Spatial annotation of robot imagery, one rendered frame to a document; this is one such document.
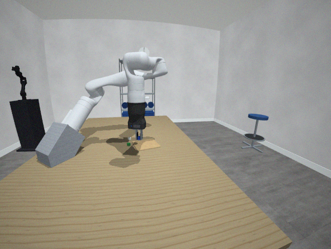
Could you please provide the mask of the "tan mat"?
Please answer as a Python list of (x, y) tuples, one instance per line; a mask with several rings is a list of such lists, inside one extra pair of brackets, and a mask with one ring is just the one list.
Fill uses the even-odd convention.
[(146, 139), (141, 141), (132, 141), (137, 151), (154, 149), (161, 147), (154, 139)]

